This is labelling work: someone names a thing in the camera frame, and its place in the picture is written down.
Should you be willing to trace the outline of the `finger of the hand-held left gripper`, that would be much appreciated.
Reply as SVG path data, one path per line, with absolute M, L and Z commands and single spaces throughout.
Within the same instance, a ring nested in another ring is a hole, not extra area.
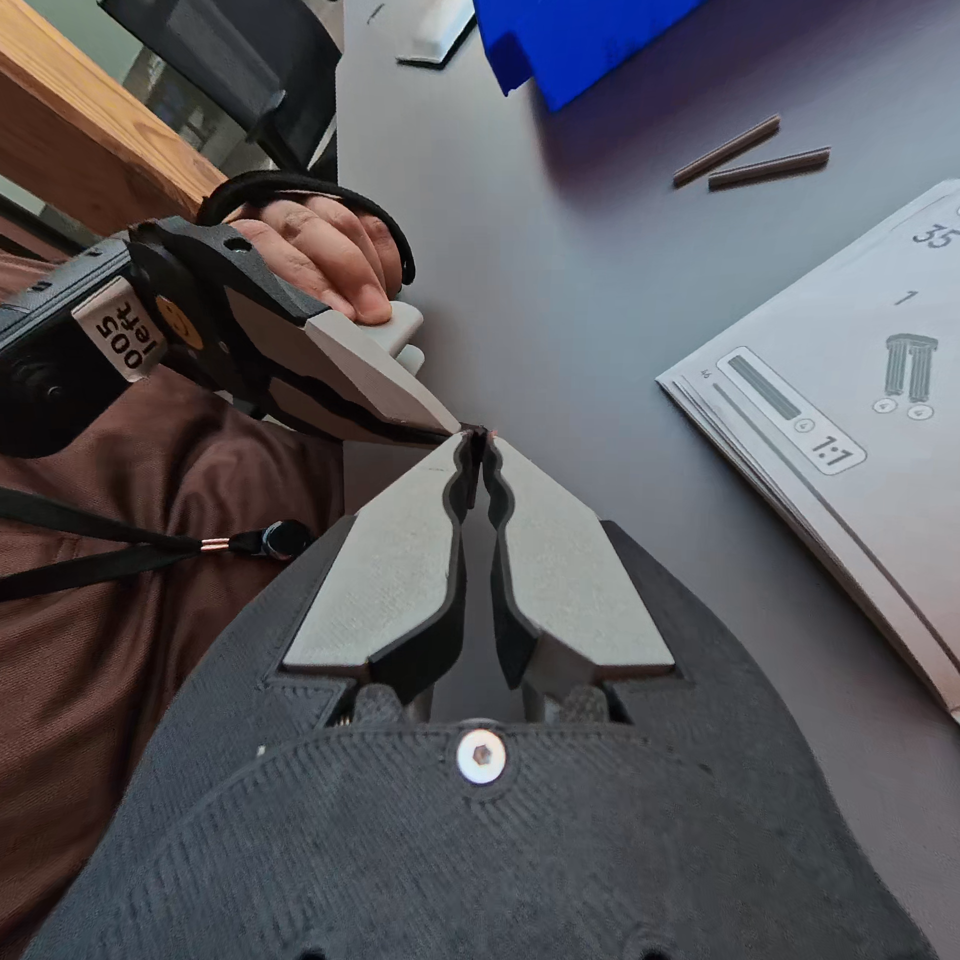
M 266 400 L 283 424 L 333 439 L 379 445 L 435 448 L 462 432 L 461 422 L 407 376 L 375 378 L 373 395 L 343 396 L 313 377 L 270 379 Z
M 282 318 L 245 294 L 226 291 L 234 321 L 267 366 L 267 390 L 274 377 L 316 378 L 342 396 L 372 397 L 376 378 L 405 383 L 413 378 L 449 411 L 377 339 L 343 314 L 325 310 L 302 325 Z

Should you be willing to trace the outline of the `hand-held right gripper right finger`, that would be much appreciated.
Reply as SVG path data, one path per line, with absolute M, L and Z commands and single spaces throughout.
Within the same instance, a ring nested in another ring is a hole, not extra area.
M 554 718 L 570 693 L 675 669 L 597 514 L 498 435 L 483 477 L 495 533 L 495 647 L 525 717 Z

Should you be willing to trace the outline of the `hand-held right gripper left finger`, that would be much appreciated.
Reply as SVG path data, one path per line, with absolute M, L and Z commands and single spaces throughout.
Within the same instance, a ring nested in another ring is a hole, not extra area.
M 455 434 L 347 519 L 285 672 L 379 684 L 429 716 L 434 685 L 462 651 L 462 527 L 480 461 L 480 434 Z

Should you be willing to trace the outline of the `person's left hand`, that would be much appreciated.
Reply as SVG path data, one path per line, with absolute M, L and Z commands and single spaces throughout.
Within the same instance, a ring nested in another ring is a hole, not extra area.
M 324 196 L 245 204 L 225 219 L 278 277 L 362 326 L 386 324 L 402 289 L 402 257 L 387 225 Z

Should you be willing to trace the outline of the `wooden beam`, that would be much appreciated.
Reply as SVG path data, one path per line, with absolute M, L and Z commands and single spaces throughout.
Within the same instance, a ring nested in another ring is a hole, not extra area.
M 1 3 L 1 174 L 100 235 L 192 219 L 226 180 L 20 1 Z

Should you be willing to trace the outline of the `person's brown trousers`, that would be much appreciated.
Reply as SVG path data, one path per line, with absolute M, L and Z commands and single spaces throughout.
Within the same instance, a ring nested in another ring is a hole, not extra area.
M 342 447 L 255 420 L 161 366 L 65 450 L 2 457 L 2 487 L 150 532 L 220 537 L 344 513 Z M 18 958 L 89 860 L 154 729 L 268 558 L 3 602 L 1 955 Z

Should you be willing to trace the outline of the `black office chair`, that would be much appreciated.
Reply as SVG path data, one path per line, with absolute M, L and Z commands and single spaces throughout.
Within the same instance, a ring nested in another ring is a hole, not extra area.
M 239 124 L 280 170 L 308 172 L 335 118 L 342 54 L 305 2 L 99 6 Z

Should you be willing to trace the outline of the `white stand base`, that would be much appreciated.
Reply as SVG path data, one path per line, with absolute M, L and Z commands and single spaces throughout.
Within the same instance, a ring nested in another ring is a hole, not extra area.
M 432 2 L 394 60 L 402 66 L 442 69 L 475 23 L 473 1 Z

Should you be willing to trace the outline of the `building instruction booklet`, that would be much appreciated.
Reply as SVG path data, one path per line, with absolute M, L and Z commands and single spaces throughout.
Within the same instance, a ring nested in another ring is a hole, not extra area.
M 959 719 L 959 182 L 656 380 Z

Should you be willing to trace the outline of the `blue storage bin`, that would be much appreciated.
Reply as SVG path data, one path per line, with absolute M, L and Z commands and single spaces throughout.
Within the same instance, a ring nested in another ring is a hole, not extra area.
M 504 95 L 533 80 L 551 112 L 649 46 L 702 1 L 475 1 Z

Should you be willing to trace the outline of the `dark plastic axle rod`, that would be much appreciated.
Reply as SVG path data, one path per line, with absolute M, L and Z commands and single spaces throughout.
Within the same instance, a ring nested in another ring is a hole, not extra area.
M 707 188 L 714 192 L 808 174 L 825 168 L 831 155 L 831 147 L 822 147 L 729 167 L 711 174 Z
M 675 189 L 686 186 L 722 164 L 754 149 L 763 142 L 776 136 L 779 133 L 781 125 L 782 116 L 780 114 L 774 114 L 743 132 L 738 133 L 738 135 L 733 138 L 680 167 L 673 174 L 672 186 Z

